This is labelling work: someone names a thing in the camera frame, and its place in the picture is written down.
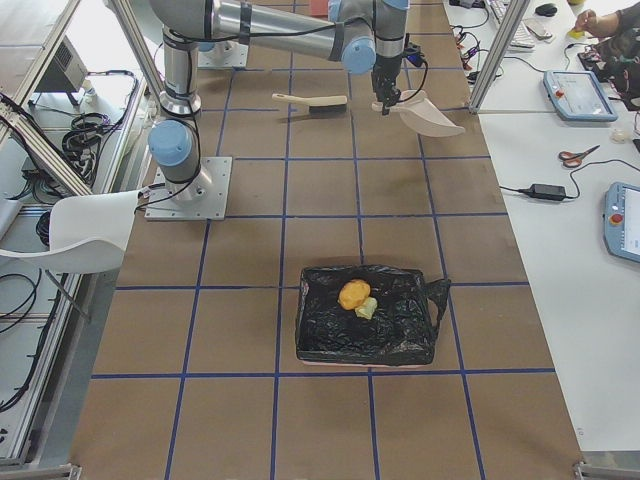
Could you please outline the person's hand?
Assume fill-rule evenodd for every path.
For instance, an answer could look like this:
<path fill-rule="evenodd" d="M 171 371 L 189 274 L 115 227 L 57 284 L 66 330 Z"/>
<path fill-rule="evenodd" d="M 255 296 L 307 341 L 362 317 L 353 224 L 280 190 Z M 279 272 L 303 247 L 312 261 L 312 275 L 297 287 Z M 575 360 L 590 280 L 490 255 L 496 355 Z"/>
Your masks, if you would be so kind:
<path fill-rule="evenodd" d="M 573 31 L 603 37 L 607 36 L 607 25 L 593 10 L 586 10 L 576 18 Z"/>

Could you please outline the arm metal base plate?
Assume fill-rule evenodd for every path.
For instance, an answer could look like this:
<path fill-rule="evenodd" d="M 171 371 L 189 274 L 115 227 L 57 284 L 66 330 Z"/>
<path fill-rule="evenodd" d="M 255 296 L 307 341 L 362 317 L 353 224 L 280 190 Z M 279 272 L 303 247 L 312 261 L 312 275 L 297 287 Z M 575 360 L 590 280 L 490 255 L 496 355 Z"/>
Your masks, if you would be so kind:
<path fill-rule="evenodd" d="M 198 67 L 208 70 L 244 69 L 249 47 L 236 41 L 200 43 Z"/>
<path fill-rule="evenodd" d="M 161 186 L 150 191 L 144 217 L 149 221 L 224 220 L 232 158 L 202 157 L 200 166 L 199 175 L 185 190 L 167 182 L 157 167 L 154 183 Z"/>

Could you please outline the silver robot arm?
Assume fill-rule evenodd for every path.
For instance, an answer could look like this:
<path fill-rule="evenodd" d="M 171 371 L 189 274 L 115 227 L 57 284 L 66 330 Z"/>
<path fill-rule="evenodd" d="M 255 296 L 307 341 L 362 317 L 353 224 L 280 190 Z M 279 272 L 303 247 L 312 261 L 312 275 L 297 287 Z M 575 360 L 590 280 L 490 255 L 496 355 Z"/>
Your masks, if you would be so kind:
<path fill-rule="evenodd" d="M 232 160 L 231 218 L 390 215 L 386 200 L 426 185 L 418 135 L 372 110 L 363 76 L 252 47 L 247 68 L 198 85 L 204 108 L 186 121 L 204 156 Z"/>

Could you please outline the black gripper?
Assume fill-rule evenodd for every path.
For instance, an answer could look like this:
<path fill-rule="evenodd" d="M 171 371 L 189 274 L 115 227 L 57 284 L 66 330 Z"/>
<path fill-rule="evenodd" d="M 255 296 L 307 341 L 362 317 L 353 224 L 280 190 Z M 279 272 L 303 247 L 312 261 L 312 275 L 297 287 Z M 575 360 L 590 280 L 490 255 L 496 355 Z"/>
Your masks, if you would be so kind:
<path fill-rule="evenodd" d="M 410 41 L 410 35 L 406 34 L 403 39 L 402 50 L 391 57 L 376 55 L 371 81 L 376 99 L 381 106 L 381 114 L 386 116 L 390 109 L 398 103 L 404 103 L 417 96 L 422 89 L 425 78 L 416 91 L 407 98 L 401 98 L 401 91 L 396 86 L 396 79 L 401 71 L 402 62 L 407 59 L 415 67 L 425 67 L 425 56 L 421 47 Z"/>

